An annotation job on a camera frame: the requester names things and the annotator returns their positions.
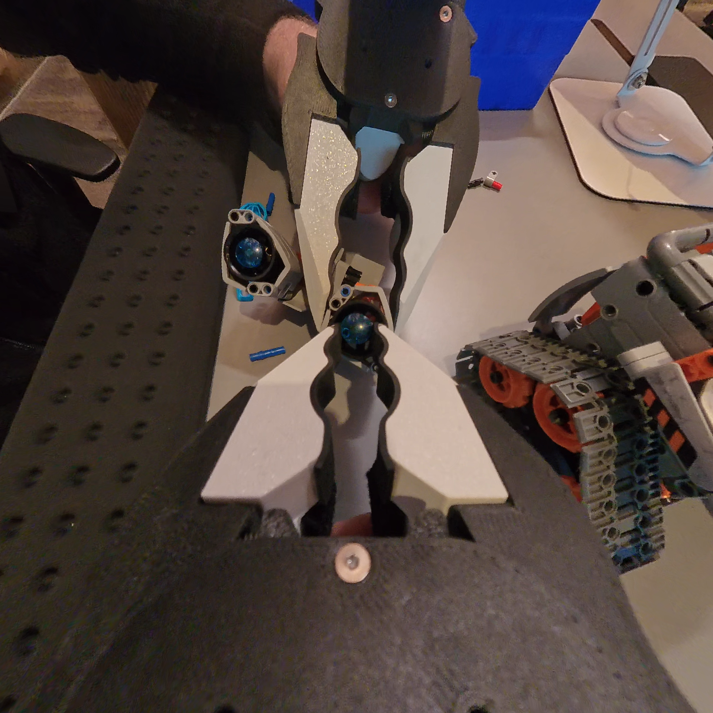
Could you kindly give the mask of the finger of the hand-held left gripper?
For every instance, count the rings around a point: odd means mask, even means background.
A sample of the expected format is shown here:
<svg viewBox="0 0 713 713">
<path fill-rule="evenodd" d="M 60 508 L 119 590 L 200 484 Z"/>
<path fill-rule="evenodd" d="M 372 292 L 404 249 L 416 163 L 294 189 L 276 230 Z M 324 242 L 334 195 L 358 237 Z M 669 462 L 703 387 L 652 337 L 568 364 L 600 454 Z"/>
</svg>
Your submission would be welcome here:
<svg viewBox="0 0 713 713">
<path fill-rule="evenodd" d="M 340 242 L 339 209 L 358 173 L 358 151 L 341 126 L 313 118 L 295 217 L 309 310 L 318 331 L 329 321 L 326 312 L 333 293 L 333 257 Z"/>
<path fill-rule="evenodd" d="M 397 276 L 390 294 L 394 330 L 403 332 L 446 233 L 453 149 L 429 144 L 406 160 L 397 198 L 400 233 L 394 252 Z"/>
</svg>

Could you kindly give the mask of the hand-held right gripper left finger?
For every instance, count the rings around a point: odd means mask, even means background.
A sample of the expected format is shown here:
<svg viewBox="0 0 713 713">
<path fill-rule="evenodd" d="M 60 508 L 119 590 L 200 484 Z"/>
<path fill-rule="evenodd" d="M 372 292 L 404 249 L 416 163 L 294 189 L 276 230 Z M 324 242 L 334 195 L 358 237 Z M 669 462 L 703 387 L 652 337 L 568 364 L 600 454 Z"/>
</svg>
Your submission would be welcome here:
<svg viewBox="0 0 713 713">
<path fill-rule="evenodd" d="M 330 532 L 336 488 L 326 405 L 334 398 L 338 333 L 320 332 L 260 379 L 202 489 L 207 503 L 258 505 Z"/>
</svg>

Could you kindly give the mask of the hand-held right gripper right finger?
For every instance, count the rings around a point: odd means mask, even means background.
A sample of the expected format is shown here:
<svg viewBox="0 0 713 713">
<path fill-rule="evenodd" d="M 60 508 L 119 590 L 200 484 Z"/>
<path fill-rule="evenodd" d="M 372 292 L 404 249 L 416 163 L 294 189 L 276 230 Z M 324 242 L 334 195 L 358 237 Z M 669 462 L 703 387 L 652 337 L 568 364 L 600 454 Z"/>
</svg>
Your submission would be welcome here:
<svg viewBox="0 0 713 713">
<path fill-rule="evenodd" d="M 455 382 L 387 327 L 374 330 L 379 423 L 367 473 L 373 524 L 405 524 L 396 498 L 448 515 L 504 504 L 505 488 Z"/>
</svg>

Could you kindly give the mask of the grey wheel module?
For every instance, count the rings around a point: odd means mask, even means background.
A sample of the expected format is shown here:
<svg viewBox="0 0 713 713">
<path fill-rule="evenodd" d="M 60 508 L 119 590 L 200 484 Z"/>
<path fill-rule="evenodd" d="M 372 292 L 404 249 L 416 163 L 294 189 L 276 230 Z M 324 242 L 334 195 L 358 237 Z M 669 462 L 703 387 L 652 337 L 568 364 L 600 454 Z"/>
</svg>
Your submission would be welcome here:
<svg viewBox="0 0 713 713">
<path fill-rule="evenodd" d="M 248 288 L 255 292 L 254 297 L 275 299 L 293 309 L 307 310 L 307 294 L 302 263 L 299 254 L 289 242 L 258 216 L 254 220 L 245 219 L 241 211 L 231 209 L 227 216 L 222 238 L 221 269 L 224 282 L 233 288 L 242 287 L 241 282 L 248 282 Z M 258 237 L 267 248 L 267 259 L 261 268 L 241 270 L 230 259 L 235 241 L 249 234 Z M 346 253 L 340 249 L 336 256 L 336 267 L 332 277 L 333 293 L 328 301 L 324 329 L 336 326 L 341 339 L 341 350 L 345 359 L 360 362 L 367 369 L 377 370 L 379 345 L 377 343 L 377 325 L 394 325 L 387 297 L 380 285 L 385 271 L 384 266 L 363 257 L 358 253 Z M 341 336 L 341 321 L 350 312 L 367 313 L 374 320 L 374 329 L 370 341 L 356 349 L 344 343 Z"/>
</svg>

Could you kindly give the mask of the blue storage bin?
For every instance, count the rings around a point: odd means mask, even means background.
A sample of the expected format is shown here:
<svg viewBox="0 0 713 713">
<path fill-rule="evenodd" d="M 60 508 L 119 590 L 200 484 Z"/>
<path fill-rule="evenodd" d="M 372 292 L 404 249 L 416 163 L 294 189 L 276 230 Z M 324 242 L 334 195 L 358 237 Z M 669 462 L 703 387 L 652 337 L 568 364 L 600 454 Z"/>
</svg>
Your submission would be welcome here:
<svg viewBox="0 0 713 713">
<path fill-rule="evenodd" d="M 530 110 L 599 1 L 467 1 L 481 111 Z"/>
</svg>

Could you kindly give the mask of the person's left forearm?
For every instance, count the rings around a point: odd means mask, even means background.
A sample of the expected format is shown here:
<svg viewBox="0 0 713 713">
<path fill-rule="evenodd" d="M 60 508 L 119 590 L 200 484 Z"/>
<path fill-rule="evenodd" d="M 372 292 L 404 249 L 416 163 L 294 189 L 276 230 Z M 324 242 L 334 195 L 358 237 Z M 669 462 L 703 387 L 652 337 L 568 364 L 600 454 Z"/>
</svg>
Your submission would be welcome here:
<svg viewBox="0 0 713 713">
<path fill-rule="evenodd" d="M 289 1 L 2 1 L 1 44 L 84 71 L 167 82 L 256 73 L 268 33 L 309 17 Z"/>
</svg>

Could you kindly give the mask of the person's left hand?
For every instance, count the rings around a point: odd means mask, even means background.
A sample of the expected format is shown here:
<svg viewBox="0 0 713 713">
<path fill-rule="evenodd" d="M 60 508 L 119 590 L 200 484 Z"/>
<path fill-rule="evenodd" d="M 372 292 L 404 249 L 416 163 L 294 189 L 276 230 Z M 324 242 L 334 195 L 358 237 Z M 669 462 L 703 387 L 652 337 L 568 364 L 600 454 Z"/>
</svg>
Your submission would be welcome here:
<svg viewBox="0 0 713 713">
<path fill-rule="evenodd" d="M 301 34 L 316 37 L 317 25 L 309 18 L 284 16 L 267 33 L 263 48 L 263 77 L 270 119 L 281 128 L 281 109 L 287 84 L 297 60 Z"/>
</svg>

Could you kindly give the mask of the black perforated mat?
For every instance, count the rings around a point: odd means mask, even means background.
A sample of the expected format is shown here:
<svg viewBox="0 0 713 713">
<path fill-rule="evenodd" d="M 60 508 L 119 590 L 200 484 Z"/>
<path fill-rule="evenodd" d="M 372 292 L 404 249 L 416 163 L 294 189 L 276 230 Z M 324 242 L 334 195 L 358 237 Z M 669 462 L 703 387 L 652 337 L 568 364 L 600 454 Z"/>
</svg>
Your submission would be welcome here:
<svg viewBox="0 0 713 713">
<path fill-rule="evenodd" d="M 59 712 L 180 557 L 248 138 L 158 91 L 1 453 L 1 711 Z"/>
</svg>

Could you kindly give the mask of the white base board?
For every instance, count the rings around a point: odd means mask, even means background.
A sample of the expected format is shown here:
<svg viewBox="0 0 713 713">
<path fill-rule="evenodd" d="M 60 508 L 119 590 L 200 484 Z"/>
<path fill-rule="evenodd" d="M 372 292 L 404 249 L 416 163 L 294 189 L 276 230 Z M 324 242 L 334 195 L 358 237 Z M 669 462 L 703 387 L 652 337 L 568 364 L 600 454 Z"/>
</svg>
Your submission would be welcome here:
<svg viewBox="0 0 713 713">
<path fill-rule="evenodd" d="M 621 146 L 605 132 L 620 84 L 557 78 L 549 92 L 582 182 L 619 201 L 712 208 L 712 166 L 652 156 Z"/>
</svg>

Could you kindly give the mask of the grey orange tracked toy robot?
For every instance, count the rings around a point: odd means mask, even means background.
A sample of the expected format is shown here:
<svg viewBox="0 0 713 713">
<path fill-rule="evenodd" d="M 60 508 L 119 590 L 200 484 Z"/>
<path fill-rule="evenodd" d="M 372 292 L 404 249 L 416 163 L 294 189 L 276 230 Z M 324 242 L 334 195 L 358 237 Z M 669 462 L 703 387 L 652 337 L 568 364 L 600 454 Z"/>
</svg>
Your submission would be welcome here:
<svg viewBox="0 0 713 713">
<path fill-rule="evenodd" d="M 528 320 L 465 345 L 456 380 L 563 478 L 619 573 L 654 562 L 666 504 L 712 510 L 712 224 L 653 237 Z"/>
</svg>

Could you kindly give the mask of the white round stand base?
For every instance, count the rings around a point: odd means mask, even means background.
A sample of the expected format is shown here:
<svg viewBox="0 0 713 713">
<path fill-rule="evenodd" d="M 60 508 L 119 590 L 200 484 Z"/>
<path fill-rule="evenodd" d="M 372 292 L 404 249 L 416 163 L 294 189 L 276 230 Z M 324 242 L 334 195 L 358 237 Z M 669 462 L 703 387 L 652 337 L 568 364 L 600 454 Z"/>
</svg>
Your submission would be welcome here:
<svg viewBox="0 0 713 713">
<path fill-rule="evenodd" d="M 681 95 L 645 86 L 617 95 L 602 128 L 619 145 L 651 156 L 673 156 L 691 165 L 712 161 L 712 137 Z"/>
</svg>

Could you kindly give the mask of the light blue stand rod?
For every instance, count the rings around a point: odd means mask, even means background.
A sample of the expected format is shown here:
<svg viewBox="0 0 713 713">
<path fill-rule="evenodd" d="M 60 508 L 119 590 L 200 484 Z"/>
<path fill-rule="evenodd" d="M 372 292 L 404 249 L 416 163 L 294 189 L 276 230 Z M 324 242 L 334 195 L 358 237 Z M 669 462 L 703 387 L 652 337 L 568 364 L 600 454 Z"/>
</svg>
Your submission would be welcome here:
<svg viewBox="0 0 713 713">
<path fill-rule="evenodd" d="M 646 85 L 648 70 L 655 58 L 657 46 L 678 3 L 678 1 L 660 1 L 658 4 L 632 61 L 629 73 L 616 95 L 619 107 L 624 106 L 639 89 Z"/>
</svg>

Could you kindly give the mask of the light blue toy frame piece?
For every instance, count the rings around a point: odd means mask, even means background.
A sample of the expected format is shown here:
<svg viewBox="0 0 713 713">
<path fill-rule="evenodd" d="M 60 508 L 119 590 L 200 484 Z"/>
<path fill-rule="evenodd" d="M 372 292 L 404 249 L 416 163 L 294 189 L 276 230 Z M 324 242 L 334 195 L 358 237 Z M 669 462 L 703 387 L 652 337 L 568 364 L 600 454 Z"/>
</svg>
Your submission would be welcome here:
<svg viewBox="0 0 713 713">
<path fill-rule="evenodd" d="M 267 219 L 266 213 L 265 213 L 265 205 L 267 203 L 267 200 L 264 203 L 258 202 L 258 201 L 246 202 L 245 204 L 243 204 L 240 207 L 240 209 L 238 209 L 239 211 L 241 211 L 240 215 L 242 217 L 244 217 L 245 219 L 250 218 L 251 220 L 254 220 L 254 217 L 258 216 L 260 219 L 264 220 L 265 222 L 269 222 L 270 219 Z M 255 237 L 252 234 L 249 234 L 247 236 L 251 236 L 251 237 L 259 239 L 258 237 Z M 264 245 L 264 259 L 267 259 L 267 257 L 268 257 L 267 253 L 268 253 L 267 248 Z M 235 263 L 232 253 L 230 253 L 230 259 L 232 260 L 231 264 Z M 241 282 L 240 284 L 242 285 L 242 287 L 236 288 L 237 300 L 240 302 L 252 301 L 254 299 L 255 292 L 250 291 L 250 289 L 247 286 L 248 282 L 246 281 L 245 284 L 243 284 Z"/>
</svg>

